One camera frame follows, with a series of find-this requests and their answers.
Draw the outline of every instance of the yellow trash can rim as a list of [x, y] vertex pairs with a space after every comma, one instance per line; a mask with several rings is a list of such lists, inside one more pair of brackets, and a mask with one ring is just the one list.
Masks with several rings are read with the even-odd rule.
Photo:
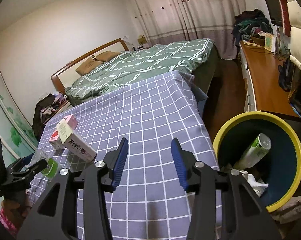
[[283, 206], [295, 193], [300, 180], [301, 180], [301, 143], [298, 139], [297, 134], [295, 131], [290, 127], [290, 125], [285, 122], [283, 119], [279, 118], [276, 115], [266, 113], [266, 112], [259, 112], [259, 111], [253, 111], [253, 112], [247, 112], [243, 114], [239, 114], [232, 119], [228, 120], [218, 131], [214, 143], [213, 143], [213, 148], [216, 154], [216, 157], [218, 157], [218, 150], [220, 147], [221, 142], [223, 141], [224, 136], [229, 132], [230, 129], [232, 129], [234, 126], [237, 124], [251, 120], [251, 119], [263, 119], [266, 121], [270, 121], [276, 125], [278, 125], [280, 128], [282, 128], [288, 136], [291, 138], [295, 152], [296, 152], [296, 159], [297, 159], [297, 169], [296, 169], [296, 174], [294, 181], [289, 188], [289, 190], [286, 192], [286, 194], [277, 202], [267, 206], [268, 212], [273, 212]]

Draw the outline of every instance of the checkered tablecloth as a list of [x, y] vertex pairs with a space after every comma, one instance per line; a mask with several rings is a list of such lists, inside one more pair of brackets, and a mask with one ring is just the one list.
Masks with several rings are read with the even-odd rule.
[[[76, 132], [97, 151], [97, 160], [118, 147], [122, 137], [129, 142], [129, 154], [120, 185], [105, 193], [108, 217], [116, 240], [185, 239], [191, 218], [194, 193], [179, 185], [171, 154], [177, 137], [184, 150], [218, 169], [212, 143], [198, 113], [190, 86], [190, 74], [169, 72], [125, 86], [94, 98], [53, 117], [39, 143], [53, 158], [71, 171], [85, 163], [67, 149], [56, 151], [48, 143], [56, 124], [74, 114]], [[32, 181], [34, 202], [48, 180], [36, 175]], [[220, 196], [216, 200], [216, 234], [221, 221]], [[78, 238], [84, 239], [83, 190], [78, 192]]]

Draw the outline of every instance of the red circle on box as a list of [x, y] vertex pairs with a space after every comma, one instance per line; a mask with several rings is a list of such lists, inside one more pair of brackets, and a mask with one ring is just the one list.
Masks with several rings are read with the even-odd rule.
[[55, 131], [53, 134], [52, 134], [52, 137], [55, 137], [58, 135], [58, 131]]

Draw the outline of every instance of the silver screw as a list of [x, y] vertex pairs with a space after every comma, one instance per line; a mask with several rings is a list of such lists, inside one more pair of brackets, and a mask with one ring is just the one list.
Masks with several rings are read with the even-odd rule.
[[95, 166], [96, 166], [97, 168], [101, 168], [101, 167], [104, 167], [104, 166], [105, 166], [105, 163], [104, 163], [103, 161], [98, 161], [98, 162], [95, 163]]
[[197, 168], [202, 168], [202, 167], [204, 167], [204, 163], [203, 162], [195, 162], [195, 167], [197, 167]]
[[68, 169], [66, 168], [61, 169], [59, 172], [60, 175], [66, 175], [67, 173], [68, 173]]
[[238, 171], [238, 170], [235, 170], [235, 169], [232, 169], [232, 170], [230, 171], [230, 173], [231, 173], [232, 175], [234, 175], [234, 176], [238, 176], [238, 175], [239, 175], [239, 171]]

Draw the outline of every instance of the trash can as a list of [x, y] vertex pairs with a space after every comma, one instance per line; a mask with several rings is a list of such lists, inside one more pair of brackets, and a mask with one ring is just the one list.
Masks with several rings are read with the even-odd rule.
[[258, 134], [271, 139], [271, 150], [257, 164], [268, 188], [260, 197], [269, 212], [283, 206], [295, 193], [301, 179], [301, 144], [283, 119], [266, 112], [239, 114], [217, 133], [213, 147], [219, 167], [238, 161]]

